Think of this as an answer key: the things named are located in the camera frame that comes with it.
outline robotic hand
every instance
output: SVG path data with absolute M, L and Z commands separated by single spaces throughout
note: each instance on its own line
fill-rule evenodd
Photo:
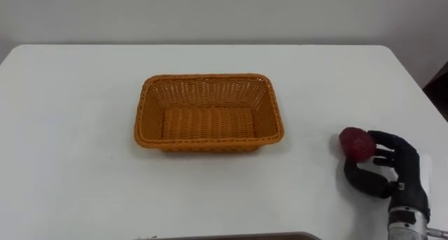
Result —
M 392 167 L 398 175 L 397 181 L 389 182 L 385 177 L 359 169 L 347 159 L 344 173 L 348 182 L 365 194 L 380 198 L 391 198 L 389 204 L 389 240 L 426 240 L 428 236 L 448 239 L 448 232 L 428 229 L 430 209 L 428 197 L 420 182 L 420 156 L 406 140 L 386 132 L 368 131 L 377 145 L 373 163 Z

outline white table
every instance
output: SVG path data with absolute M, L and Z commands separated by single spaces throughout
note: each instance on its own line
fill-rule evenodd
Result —
M 286 129 L 254 154 L 135 144 L 141 85 L 158 73 L 271 79 Z M 131 240 L 308 232 L 386 239 L 388 200 L 348 186 L 346 126 L 432 156 L 430 225 L 448 221 L 448 124 L 381 46 L 21 45 L 0 66 L 0 238 Z

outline wicker basket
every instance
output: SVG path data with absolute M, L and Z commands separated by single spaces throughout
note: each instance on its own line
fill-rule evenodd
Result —
M 140 146 L 166 151 L 248 151 L 283 135 L 272 84 L 258 74 L 153 76 L 134 127 Z

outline white wall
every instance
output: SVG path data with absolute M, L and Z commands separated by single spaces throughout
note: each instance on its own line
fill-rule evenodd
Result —
M 448 0 L 0 0 L 19 43 L 386 45 L 426 84 L 448 60 Z

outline red fruit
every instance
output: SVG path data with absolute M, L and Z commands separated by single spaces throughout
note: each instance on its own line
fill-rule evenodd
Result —
M 355 162 L 364 162 L 375 153 L 377 145 L 364 130 L 347 127 L 339 134 L 339 142 L 347 158 Z

